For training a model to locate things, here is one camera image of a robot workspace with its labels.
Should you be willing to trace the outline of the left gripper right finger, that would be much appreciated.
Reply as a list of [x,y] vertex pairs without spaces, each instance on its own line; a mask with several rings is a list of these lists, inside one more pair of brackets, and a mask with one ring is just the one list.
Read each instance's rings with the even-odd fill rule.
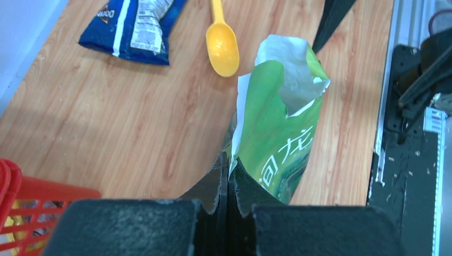
[[254,206],[282,206],[237,160],[228,181],[228,249],[230,255],[256,255]]

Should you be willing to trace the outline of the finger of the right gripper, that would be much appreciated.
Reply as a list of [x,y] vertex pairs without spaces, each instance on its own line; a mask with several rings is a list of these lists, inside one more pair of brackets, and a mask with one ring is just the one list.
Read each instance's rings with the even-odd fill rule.
[[325,0],[312,50],[317,54],[328,42],[356,0]]

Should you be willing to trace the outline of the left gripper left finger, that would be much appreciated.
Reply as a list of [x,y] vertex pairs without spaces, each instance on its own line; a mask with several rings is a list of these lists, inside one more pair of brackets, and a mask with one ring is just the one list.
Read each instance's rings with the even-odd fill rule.
[[178,200],[177,255],[225,255],[229,164],[219,153],[211,170]]

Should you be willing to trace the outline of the green litter bag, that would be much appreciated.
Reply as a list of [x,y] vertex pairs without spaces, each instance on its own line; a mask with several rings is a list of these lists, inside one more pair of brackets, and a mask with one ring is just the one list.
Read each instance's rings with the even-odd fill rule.
[[225,137],[230,171],[242,167],[270,195],[290,203],[329,85],[307,40],[274,34],[263,40],[254,68],[238,78],[236,112]]

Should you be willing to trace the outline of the yellow plastic scoop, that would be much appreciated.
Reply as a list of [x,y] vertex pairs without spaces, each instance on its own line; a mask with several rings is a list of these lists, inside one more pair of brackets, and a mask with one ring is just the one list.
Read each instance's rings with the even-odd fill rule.
[[206,45],[212,68],[222,77],[233,76],[240,63],[235,32],[224,19],[221,0],[211,0],[212,24],[206,31]]

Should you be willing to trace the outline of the blue white snack bag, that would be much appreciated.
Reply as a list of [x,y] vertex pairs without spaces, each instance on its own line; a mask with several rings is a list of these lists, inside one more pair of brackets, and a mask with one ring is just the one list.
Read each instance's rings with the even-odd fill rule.
[[185,0],[108,1],[78,44],[128,61],[168,66],[168,38],[185,4]]

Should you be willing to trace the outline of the red plastic shopping basket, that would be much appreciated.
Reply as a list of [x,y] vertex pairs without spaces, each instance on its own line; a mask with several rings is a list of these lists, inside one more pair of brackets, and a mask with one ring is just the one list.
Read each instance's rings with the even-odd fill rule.
[[72,202],[100,196],[95,189],[24,176],[2,158],[1,255],[40,255]]

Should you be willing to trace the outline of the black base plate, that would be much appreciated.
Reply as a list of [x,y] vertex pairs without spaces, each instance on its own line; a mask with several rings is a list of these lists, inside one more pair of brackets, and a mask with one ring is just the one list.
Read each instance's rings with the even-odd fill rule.
[[451,56],[397,45],[383,86],[367,204],[395,227],[405,255],[451,255]]

